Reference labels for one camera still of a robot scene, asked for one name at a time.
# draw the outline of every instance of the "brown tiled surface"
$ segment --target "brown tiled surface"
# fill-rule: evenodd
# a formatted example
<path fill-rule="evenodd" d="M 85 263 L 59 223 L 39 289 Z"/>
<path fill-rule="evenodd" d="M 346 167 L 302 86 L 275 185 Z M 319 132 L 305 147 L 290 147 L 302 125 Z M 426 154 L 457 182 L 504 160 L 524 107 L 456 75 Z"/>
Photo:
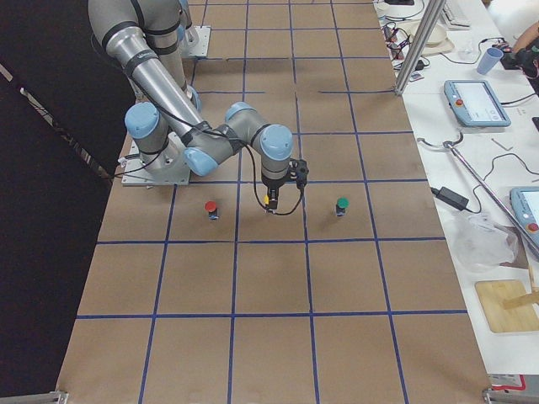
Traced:
<path fill-rule="evenodd" d="M 184 64 L 202 115 L 216 127 L 245 101 L 289 126 L 311 169 L 305 199 L 264 213 L 245 151 L 188 187 L 116 181 L 58 388 L 74 404 L 483 402 L 372 5 L 192 5 L 195 25 L 212 27 L 209 58 Z M 340 197 L 350 206 L 337 217 Z M 297 199 L 282 187 L 280 211 Z"/>

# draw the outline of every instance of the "wooden board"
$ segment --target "wooden board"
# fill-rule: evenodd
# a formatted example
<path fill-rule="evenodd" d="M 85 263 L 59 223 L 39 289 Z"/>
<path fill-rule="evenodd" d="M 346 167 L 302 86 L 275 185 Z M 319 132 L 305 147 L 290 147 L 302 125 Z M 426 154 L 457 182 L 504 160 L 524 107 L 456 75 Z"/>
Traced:
<path fill-rule="evenodd" d="M 493 280 L 477 282 L 483 312 L 492 332 L 524 332 L 539 330 L 539 319 L 532 305 L 506 310 L 503 301 L 525 295 L 526 289 L 519 280 Z"/>

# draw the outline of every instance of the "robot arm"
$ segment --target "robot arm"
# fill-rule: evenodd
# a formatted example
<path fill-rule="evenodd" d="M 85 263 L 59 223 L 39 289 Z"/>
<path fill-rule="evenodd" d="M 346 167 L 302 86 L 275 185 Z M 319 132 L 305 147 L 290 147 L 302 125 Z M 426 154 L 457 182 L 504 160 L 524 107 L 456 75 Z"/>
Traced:
<path fill-rule="evenodd" d="M 88 13 L 104 51 L 121 64 L 157 109 L 159 123 L 154 128 L 162 129 L 164 120 L 185 146 L 176 156 L 165 150 L 166 136 L 149 130 L 135 138 L 142 152 L 155 155 L 165 150 L 204 176 L 250 145 L 262 157 L 262 180 L 268 187 L 266 210 L 275 212 L 279 188 L 286 181 L 295 179 L 302 191 L 308 170 L 305 162 L 291 161 L 293 141 L 288 128 L 270 125 L 249 105 L 236 103 L 228 110 L 226 123 L 212 129 L 193 105 L 196 97 L 185 81 L 177 34 L 180 24 L 190 24 L 186 4 L 182 7 L 179 0 L 89 0 Z"/>

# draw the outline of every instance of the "plastic bag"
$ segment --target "plastic bag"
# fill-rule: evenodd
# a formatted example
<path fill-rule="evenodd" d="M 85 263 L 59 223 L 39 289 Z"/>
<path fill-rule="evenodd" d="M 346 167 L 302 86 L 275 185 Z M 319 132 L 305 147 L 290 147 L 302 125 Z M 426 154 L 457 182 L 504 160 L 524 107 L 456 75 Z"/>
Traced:
<path fill-rule="evenodd" d="M 457 234 L 453 251 L 464 264 L 512 263 L 518 254 L 518 239 L 490 220 L 486 213 L 456 216 Z"/>

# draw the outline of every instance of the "green object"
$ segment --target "green object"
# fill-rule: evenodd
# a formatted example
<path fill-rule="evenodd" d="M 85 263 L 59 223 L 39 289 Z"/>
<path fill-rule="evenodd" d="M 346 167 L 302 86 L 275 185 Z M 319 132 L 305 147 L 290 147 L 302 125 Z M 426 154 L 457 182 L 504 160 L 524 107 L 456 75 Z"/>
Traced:
<path fill-rule="evenodd" d="M 346 209 L 346 208 L 348 208 L 348 205 L 350 205 L 350 202 L 346 198 L 337 199 L 337 206 L 340 209 Z"/>

